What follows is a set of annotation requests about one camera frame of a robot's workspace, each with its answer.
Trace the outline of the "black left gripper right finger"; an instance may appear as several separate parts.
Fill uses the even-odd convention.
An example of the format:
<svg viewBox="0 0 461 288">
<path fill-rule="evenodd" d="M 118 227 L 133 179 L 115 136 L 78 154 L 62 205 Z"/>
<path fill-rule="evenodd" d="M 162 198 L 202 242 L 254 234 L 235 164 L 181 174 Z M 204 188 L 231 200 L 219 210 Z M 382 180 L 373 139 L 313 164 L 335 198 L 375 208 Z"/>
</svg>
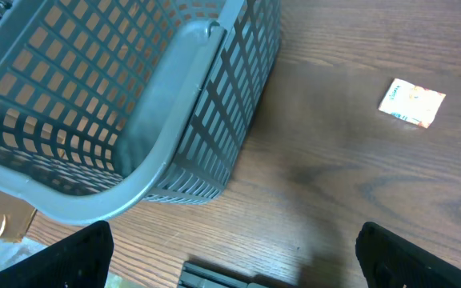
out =
<svg viewBox="0 0 461 288">
<path fill-rule="evenodd" d="M 461 288 L 461 269 L 374 222 L 365 222 L 355 254 L 370 288 Z"/>
</svg>

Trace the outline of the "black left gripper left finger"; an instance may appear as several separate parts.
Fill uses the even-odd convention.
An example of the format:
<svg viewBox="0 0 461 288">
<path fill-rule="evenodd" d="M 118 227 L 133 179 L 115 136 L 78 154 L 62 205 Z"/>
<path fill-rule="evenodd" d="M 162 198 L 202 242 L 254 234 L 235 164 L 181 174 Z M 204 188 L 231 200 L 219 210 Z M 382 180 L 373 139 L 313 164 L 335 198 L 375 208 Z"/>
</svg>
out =
<svg viewBox="0 0 461 288">
<path fill-rule="evenodd" d="M 110 224 L 97 221 L 0 271 L 0 288 L 104 287 L 113 251 Z"/>
</svg>

